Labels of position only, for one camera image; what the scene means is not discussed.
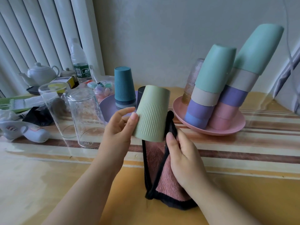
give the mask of left hand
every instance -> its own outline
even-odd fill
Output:
[[[105,127],[102,142],[100,144],[95,162],[107,165],[116,175],[122,168],[126,156],[130,138],[137,125],[139,116],[134,113],[135,107],[127,107],[117,111]]]

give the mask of teapot handle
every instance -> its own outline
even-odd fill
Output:
[[[53,65],[52,67],[51,67],[53,70],[54,70],[54,68],[56,68],[57,69],[57,76],[59,76],[59,68],[57,67],[57,66],[55,66],[55,65]]]

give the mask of towel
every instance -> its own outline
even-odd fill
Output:
[[[173,122],[174,113],[167,114],[164,136],[171,132],[177,138],[177,129]],[[155,143],[142,140],[145,168],[146,198],[157,199],[172,208],[187,210],[197,204],[179,185],[172,170],[168,146],[165,142]]]

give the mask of white wall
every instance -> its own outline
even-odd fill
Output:
[[[300,40],[300,0],[286,0],[290,46]],[[184,87],[214,43],[237,47],[262,23],[285,27],[282,0],[93,0],[105,73],[132,68],[136,83]],[[286,64],[285,33],[253,91],[269,92]]]

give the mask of teapot spout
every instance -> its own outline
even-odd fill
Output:
[[[21,76],[23,78],[23,80],[25,81],[25,83],[28,85],[28,86],[39,86],[38,83],[36,83],[36,81],[30,77],[28,77],[25,73],[21,72],[18,74],[19,76]]]

